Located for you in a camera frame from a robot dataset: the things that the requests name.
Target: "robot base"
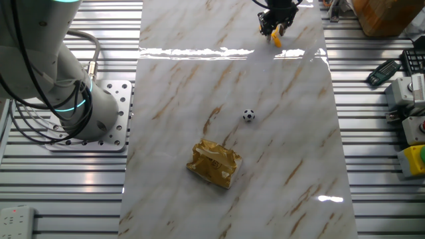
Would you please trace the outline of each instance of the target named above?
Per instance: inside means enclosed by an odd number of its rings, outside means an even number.
[[[120,152],[125,149],[132,92],[131,82],[127,80],[99,80],[97,85],[110,92],[118,103],[119,116],[113,128],[97,141],[69,139],[53,145],[46,144],[48,150],[53,152]],[[50,117],[50,122],[51,128],[60,125],[59,119],[53,114]],[[67,136],[66,133],[52,130],[48,130],[47,135],[56,138]]]

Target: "small soccer ball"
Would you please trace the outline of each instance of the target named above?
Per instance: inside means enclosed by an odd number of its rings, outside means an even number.
[[[255,114],[253,110],[247,109],[244,111],[244,115],[242,116],[245,121],[251,122],[255,119]]]

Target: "metal grating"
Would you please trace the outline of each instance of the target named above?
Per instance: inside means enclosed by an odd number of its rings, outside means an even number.
[[[136,0],[83,2],[72,28],[100,39],[99,80],[135,82],[142,7]],[[425,184],[402,180],[396,159],[402,142],[384,120],[390,82],[376,90],[364,83],[370,71],[412,44],[368,39],[356,17],[335,24],[321,12],[359,238],[424,238]],[[65,43],[82,64],[91,59],[90,42],[67,37]],[[117,238],[126,151],[51,153],[13,127],[8,133],[0,145],[0,208],[36,208],[36,239]]]

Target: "cardboard box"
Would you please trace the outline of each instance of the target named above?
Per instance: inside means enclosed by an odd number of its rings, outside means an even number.
[[[354,0],[354,9],[367,36],[398,36],[424,8],[425,0]]]

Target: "gold foil package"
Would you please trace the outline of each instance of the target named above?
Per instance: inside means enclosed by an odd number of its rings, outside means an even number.
[[[202,139],[193,146],[193,161],[186,166],[203,179],[229,189],[242,164],[242,158],[231,149]]]

